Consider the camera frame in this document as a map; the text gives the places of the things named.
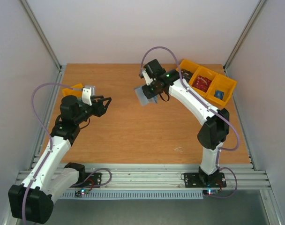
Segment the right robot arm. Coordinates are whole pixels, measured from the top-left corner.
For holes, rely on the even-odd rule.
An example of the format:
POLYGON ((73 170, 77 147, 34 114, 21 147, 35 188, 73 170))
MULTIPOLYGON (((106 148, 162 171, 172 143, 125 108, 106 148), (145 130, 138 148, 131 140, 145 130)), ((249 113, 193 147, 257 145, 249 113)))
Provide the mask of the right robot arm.
POLYGON ((208 103, 180 77, 176 69, 167 72, 158 60, 144 65, 140 77, 146 81, 141 87, 146 99, 165 93, 168 97, 180 101, 197 118, 202 126, 197 134, 202 145, 202 162, 198 168, 196 183, 201 187, 208 187, 217 181, 218 155, 229 134, 229 112, 226 109, 219 110, 208 103))

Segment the teal leather card holder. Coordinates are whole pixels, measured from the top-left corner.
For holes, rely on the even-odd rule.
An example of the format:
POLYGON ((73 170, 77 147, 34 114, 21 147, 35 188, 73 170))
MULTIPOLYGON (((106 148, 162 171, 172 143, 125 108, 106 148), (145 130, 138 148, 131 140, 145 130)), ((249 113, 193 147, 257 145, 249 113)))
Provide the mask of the teal leather card holder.
POLYGON ((147 97, 143 93, 142 86, 134 88, 134 92, 135 92, 141 106, 146 106, 149 103, 155 103, 155 104, 158 103, 157 96, 150 98, 150 99, 147 99, 147 97))

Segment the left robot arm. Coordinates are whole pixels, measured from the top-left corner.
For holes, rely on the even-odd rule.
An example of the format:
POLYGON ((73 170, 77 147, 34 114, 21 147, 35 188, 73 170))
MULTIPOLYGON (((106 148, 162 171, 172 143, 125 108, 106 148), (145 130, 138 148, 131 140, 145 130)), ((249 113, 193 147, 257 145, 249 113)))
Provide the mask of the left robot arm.
POLYGON ((21 184, 12 185, 8 191, 14 218, 44 224, 59 197, 69 187, 81 187, 86 183, 85 166, 78 163, 68 163, 56 178, 53 175, 79 135, 80 124, 91 116, 104 115, 111 100, 111 97, 92 96, 82 101, 73 95, 61 100, 60 115, 43 155, 21 184))

